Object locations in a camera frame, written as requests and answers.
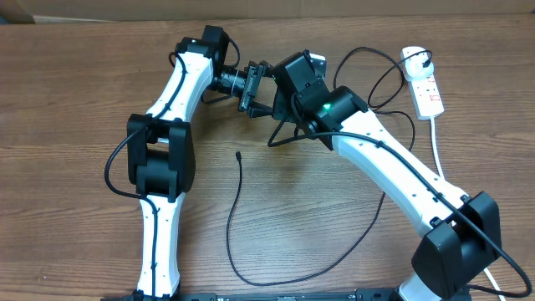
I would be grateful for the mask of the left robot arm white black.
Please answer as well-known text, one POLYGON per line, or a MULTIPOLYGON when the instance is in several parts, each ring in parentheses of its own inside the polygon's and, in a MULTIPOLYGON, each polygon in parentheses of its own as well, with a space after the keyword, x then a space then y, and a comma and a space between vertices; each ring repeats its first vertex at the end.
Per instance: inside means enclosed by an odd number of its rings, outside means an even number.
POLYGON ((240 71, 227 65, 233 41, 221 27, 207 25, 201 38, 183 38, 170 54, 173 72, 158 100, 127 122, 128 177, 144 217, 143 263, 135 291, 140 300, 170 300, 181 282, 177 263, 182 202, 194 181, 196 160, 191 119, 204 92, 237 97, 251 117, 273 111, 254 101, 268 64, 240 71))

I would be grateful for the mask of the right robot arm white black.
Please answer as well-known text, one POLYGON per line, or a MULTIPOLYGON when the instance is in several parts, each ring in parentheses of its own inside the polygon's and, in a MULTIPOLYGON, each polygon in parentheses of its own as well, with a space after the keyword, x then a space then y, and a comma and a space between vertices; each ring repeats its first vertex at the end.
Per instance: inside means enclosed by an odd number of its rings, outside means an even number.
POLYGON ((408 217, 421 241, 398 298, 454 298, 502 255, 497 203, 484 191, 469 196, 429 169, 355 92, 329 89, 324 65, 324 57, 303 51, 273 68, 276 120, 293 122, 303 139, 320 139, 354 163, 408 217))

